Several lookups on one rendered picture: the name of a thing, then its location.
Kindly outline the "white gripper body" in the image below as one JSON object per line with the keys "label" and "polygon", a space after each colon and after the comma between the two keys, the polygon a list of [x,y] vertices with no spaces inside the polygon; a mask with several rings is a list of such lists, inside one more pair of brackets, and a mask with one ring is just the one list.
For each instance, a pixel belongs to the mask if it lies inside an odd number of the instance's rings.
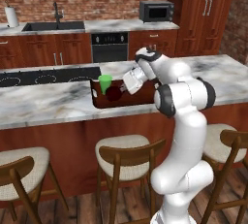
{"label": "white gripper body", "polygon": [[123,82],[131,95],[137,93],[148,80],[140,67],[132,69],[123,76]]}

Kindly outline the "brown wooden tray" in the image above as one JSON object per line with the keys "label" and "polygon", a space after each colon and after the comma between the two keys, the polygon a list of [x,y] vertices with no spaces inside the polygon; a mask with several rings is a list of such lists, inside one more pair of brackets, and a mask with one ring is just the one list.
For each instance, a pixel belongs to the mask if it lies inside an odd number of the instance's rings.
{"label": "brown wooden tray", "polygon": [[100,83],[96,80],[91,80],[92,102],[94,107],[98,109],[153,104],[154,93],[158,85],[160,85],[158,80],[147,80],[137,93],[131,95],[125,90],[119,100],[109,101],[107,96],[102,94]]}

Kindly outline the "green cup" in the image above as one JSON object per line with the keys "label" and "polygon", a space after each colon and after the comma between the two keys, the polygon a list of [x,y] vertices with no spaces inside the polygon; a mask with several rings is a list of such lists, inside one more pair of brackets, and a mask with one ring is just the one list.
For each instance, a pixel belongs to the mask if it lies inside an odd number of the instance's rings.
{"label": "green cup", "polygon": [[98,77],[100,86],[101,86],[101,91],[103,94],[106,94],[106,90],[110,87],[111,81],[112,81],[112,76],[111,75],[100,75]]}

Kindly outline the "brown base cupboard with drawer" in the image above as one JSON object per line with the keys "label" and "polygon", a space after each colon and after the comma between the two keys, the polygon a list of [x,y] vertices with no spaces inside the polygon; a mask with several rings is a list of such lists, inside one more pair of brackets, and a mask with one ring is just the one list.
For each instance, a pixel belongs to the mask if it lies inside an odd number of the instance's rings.
{"label": "brown base cupboard with drawer", "polygon": [[168,57],[174,57],[177,30],[145,30],[129,33],[129,60],[143,47],[158,50]]}

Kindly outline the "wooden stool with cream seat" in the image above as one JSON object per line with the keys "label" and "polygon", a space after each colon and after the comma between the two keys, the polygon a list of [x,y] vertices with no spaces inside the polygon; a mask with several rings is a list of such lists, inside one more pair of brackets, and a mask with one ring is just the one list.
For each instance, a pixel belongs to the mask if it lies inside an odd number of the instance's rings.
{"label": "wooden stool with cream seat", "polygon": [[150,176],[155,168],[156,156],[166,144],[165,139],[151,143],[142,135],[126,135],[101,139],[95,146],[97,157],[96,205],[100,203],[101,187],[108,188],[110,210],[108,224],[114,224],[119,184],[140,181],[141,195],[145,184],[150,194],[150,216],[144,219],[122,224],[149,224],[155,214],[156,197],[152,189]]}
{"label": "wooden stool with cream seat", "polygon": [[242,163],[248,171],[248,132],[237,131],[228,124],[209,124],[202,159],[214,171],[215,186],[207,204],[201,224],[206,224],[214,210],[239,207],[235,224],[241,224],[248,206],[248,183],[240,200],[217,203],[228,173],[234,163]]}
{"label": "wooden stool with cream seat", "polygon": [[43,224],[38,213],[41,197],[57,195],[69,207],[51,166],[47,148],[36,146],[0,151],[0,202],[7,202],[17,221],[14,201],[21,201],[33,224]]}

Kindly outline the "black microwave oven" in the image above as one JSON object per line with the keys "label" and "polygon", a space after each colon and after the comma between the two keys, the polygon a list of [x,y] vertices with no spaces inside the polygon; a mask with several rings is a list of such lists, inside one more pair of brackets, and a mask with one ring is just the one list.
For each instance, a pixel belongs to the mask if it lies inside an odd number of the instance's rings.
{"label": "black microwave oven", "polygon": [[143,22],[172,21],[174,4],[170,1],[140,1],[139,19]]}

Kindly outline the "black hob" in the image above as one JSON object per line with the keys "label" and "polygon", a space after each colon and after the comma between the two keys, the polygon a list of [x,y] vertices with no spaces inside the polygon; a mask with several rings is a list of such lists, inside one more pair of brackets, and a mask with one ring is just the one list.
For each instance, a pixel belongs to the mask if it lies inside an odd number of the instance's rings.
{"label": "black hob", "polygon": [[96,80],[101,74],[99,67],[4,72],[0,74],[0,87]]}

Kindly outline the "brown base cupboards with sink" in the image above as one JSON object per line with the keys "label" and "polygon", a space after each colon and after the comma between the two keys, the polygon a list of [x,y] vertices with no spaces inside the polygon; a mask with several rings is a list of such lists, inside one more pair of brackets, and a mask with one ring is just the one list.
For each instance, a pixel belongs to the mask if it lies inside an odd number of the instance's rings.
{"label": "brown base cupboards with sink", "polygon": [[0,69],[61,66],[90,62],[89,34],[0,37]]}

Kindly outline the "tall brown cupboard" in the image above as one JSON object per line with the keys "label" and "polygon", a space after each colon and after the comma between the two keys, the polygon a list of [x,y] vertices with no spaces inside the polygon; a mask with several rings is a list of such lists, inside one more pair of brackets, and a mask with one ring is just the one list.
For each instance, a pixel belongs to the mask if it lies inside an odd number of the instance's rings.
{"label": "tall brown cupboard", "polygon": [[214,55],[219,52],[232,0],[169,0],[173,23],[179,26],[176,56]]}

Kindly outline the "dark sink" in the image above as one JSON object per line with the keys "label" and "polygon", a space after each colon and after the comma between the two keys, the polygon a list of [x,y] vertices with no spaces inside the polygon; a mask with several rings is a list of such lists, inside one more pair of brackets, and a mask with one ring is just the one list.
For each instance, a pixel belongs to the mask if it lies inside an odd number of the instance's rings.
{"label": "dark sink", "polygon": [[83,21],[67,21],[67,22],[28,22],[23,31],[52,31],[52,30],[84,30]]}

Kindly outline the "black tap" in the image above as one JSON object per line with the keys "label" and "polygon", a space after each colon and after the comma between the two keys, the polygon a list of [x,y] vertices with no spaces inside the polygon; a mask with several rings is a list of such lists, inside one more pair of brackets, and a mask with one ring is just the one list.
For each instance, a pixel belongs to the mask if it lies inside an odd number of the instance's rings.
{"label": "black tap", "polygon": [[60,23],[60,19],[64,17],[63,11],[61,14],[58,13],[58,8],[57,8],[56,2],[53,2],[53,7],[54,7],[54,11],[55,11],[54,17],[56,19],[56,22]]}

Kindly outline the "white paper towel roll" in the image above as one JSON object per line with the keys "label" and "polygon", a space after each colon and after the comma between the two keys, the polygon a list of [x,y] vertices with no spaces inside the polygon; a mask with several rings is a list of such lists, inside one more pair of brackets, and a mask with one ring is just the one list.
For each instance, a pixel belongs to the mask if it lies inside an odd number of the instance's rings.
{"label": "white paper towel roll", "polygon": [[14,7],[6,7],[5,14],[7,17],[7,22],[10,27],[18,27],[19,23],[16,16],[16,10]]}

